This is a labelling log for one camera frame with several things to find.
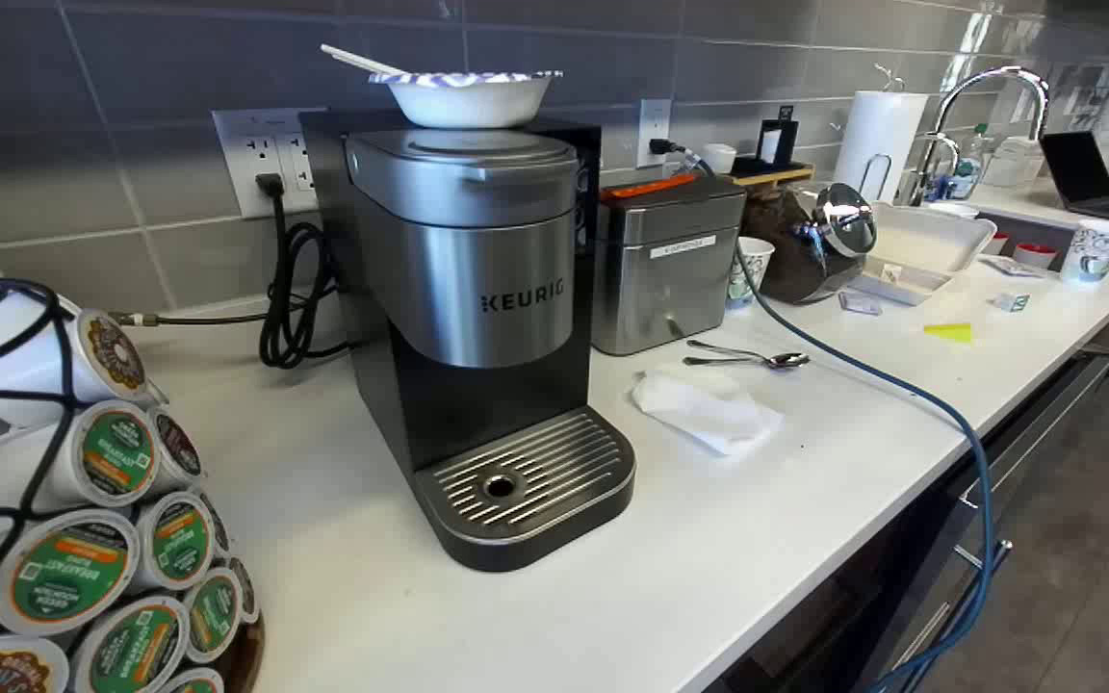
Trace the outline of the white styrofoam bowl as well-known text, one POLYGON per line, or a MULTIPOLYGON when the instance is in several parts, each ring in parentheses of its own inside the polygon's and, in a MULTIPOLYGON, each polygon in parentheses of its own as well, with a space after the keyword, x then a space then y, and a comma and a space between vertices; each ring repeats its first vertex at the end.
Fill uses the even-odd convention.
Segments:
POLYGON ((386 87, 416 127, 520 127, 539 116, 558 68, 527 72, 387 72, 386 87))

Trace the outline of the white styrofoam container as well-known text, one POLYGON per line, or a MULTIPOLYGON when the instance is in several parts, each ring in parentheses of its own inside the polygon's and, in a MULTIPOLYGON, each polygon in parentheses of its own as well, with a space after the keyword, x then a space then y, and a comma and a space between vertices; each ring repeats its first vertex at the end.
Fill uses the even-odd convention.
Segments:
POLYGON ((966 221, 935 208, 883 203, 874 225, 878 241, 867 255, 861 276, 905 304, 944 288, 995 237, 989 221, 966 221))

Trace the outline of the silver Keurig coffee maker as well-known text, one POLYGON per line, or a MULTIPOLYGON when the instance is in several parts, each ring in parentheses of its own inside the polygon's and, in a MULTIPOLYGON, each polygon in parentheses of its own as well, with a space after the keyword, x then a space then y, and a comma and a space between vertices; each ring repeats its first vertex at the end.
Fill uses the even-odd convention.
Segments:
POLYGON ((520 570, 633 501, 590 408, 602 136, 378 127, 344 140, 353 380, 443 549, 520 570))

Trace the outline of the stainless steel box container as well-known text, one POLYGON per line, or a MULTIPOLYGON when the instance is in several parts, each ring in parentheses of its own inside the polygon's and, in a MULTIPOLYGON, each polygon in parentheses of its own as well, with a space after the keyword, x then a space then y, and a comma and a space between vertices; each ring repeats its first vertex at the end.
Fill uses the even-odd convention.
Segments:
POLYGON ((675 172, 602 194, 593 348, 639 356, 724 325, 745 194, 675 172))

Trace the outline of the white folded napkin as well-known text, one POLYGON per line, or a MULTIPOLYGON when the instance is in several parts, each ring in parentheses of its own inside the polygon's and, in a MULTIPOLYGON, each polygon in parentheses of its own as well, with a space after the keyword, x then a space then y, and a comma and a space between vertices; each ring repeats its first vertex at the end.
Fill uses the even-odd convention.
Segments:
POLYGON ((626 402, 715 458, 765 444, 785 416, 715 374, 648 370, 626 402))

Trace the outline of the small white paper cup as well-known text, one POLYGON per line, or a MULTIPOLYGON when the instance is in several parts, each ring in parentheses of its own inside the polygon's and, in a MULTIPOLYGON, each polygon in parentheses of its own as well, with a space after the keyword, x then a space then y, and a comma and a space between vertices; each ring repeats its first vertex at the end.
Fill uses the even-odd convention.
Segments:
POLYGON ((731 276, 726 276, 726 304, 745 307, 763 288, 765 264, 775 248, 765 237, 743 236, 735 248, 731 276))

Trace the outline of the metal spoon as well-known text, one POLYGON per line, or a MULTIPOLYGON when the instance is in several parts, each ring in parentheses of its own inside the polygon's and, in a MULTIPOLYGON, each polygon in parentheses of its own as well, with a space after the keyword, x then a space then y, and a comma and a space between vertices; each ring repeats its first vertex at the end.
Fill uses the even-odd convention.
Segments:
POLYGON ((765 366, 775 374, 810 366, 810 356, 801 356, 801 352, 760 356, 745 348, 715 348, 704 338, 686 338, 686 348, 689 348, 689 356, 680 358, 680 366, 765 366))

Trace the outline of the dark glass jar metal lid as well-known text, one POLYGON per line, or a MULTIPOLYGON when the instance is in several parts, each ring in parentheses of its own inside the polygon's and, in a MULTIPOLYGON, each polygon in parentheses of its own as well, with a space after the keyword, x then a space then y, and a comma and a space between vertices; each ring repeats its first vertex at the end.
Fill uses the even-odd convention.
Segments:
POLYGON ((829 299, 861 273, 878 241, 867 195, 842 182, 805 195, 794 190, 752 190, 743 230, 775 248, 763 294, 780 304, 829 299))

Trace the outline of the white plastic spoon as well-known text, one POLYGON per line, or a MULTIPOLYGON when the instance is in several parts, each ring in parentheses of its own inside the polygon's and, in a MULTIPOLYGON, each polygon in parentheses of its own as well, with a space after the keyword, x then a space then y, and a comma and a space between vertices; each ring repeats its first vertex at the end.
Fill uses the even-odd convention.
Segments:
POLYGON ((330 63, 353 67, 369 77, 399 77, 404 72, 399 67, 378 63, 378 58, 364 58, 364 53, 353 53, 353 50, 344 50, 330 41, 319 41, 319 53, 326 53, 330 63))

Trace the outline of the white paper towel roll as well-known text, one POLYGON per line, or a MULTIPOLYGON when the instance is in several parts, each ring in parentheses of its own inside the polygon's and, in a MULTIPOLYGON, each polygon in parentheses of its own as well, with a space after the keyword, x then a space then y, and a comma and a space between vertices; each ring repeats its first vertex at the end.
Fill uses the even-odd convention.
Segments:
POLYGON ((834 182, 861 194, 871 203, 892 202, 912 154, 915 127, 923 119, 923 94, 878 94, 861 87, 849 101, 834 182))

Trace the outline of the K-cup pod carousel rack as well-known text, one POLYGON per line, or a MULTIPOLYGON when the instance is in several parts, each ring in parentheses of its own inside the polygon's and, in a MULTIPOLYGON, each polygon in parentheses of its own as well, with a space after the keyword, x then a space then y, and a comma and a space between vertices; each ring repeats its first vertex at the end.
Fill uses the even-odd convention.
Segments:
POLYGON ((0 273, 0 693, 253 693, 263 643, 122 325, 0 273))

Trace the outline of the patterned paper cup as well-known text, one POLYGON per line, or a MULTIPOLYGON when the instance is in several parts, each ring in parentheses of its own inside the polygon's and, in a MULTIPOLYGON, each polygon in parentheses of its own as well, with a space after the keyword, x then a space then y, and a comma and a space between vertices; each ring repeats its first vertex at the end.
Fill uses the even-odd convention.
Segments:
POLYGON ((1109 276, 1109 225, 1082 225, 1070 237, 1064 276, 1100 285, 1109 276))

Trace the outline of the black laptop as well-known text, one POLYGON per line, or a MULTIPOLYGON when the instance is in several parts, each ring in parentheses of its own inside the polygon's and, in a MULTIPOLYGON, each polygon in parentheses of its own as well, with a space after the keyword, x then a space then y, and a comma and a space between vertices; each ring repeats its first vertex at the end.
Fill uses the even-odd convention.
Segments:
POLYGON ((1039 140, 1056 194, 1070 212, 1109 221, 1109 169, 1088 130, 1039 140))

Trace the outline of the white wall outlet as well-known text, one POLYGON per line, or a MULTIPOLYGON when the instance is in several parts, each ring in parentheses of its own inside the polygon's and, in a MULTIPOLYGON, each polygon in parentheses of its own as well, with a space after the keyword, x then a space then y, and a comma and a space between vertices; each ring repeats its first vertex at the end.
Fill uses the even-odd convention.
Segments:
POLYGON ((244 217, 269 217, 274 203, 256 190, 263 172, 278 172, 290 212, 317 208, 313 162, 298 109, 240 109, 212 116, 224 164, 244 217))

